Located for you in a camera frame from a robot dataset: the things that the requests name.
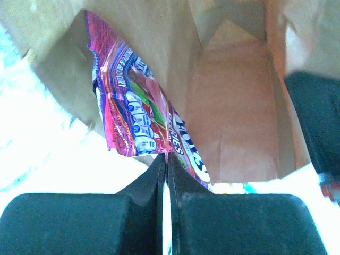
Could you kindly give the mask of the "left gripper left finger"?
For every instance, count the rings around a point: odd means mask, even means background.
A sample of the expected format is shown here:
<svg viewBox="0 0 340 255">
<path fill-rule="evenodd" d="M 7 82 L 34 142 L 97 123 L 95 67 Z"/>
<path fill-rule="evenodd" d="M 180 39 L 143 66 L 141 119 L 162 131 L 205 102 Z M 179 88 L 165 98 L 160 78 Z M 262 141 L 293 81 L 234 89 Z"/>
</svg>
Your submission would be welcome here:
<svg viewBox="0 0 340 255">
<path fill-rule="evenodd" d="M 1 254 L 162 254 L 166 163 L 116 194 L 26 193 L 1 215 Z"/>
</svg>

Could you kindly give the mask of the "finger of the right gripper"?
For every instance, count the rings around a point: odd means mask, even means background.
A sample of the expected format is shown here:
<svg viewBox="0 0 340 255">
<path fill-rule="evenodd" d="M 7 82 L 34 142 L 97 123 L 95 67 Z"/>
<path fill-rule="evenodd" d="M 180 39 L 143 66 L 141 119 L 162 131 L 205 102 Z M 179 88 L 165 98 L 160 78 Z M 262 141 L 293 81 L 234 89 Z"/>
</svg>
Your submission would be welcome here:
<svg viewBox="0 0 340 255">
<path fill-rule="evenodd" d="M 339 80 L 298 71 L 284 82 L 322 195 L 339 203 Z"/>
</svg>

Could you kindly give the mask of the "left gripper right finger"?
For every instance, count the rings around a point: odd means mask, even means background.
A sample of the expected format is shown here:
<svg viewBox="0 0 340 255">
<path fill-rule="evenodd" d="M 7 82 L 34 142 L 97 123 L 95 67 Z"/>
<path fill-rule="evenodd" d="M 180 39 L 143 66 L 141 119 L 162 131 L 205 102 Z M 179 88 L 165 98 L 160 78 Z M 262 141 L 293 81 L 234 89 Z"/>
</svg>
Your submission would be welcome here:
<svg viewBox="0 0 340 255">
<path fill-rule="evenodd" d="M 173 254 L 326 254 L 312 216 L 290 194 L 214 194 L 174 154 L 167 164 Z"/>
</svg>

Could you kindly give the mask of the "red paper bag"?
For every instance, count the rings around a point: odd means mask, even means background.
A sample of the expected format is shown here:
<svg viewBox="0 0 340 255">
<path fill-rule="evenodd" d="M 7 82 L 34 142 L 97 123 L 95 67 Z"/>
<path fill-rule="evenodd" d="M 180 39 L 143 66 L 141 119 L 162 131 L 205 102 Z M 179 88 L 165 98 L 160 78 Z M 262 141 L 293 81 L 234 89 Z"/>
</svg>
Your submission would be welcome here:
<svg viewBox="0 0 340 255">
<path fill-rule="evenodd" d="M 85 11 L 151 69 L 211 183 L 278 179 L 312 163 L 284 79 L 339 80 L 339 1 L 1 1 L 23 58 L 105 137 Z"/>
</svg>

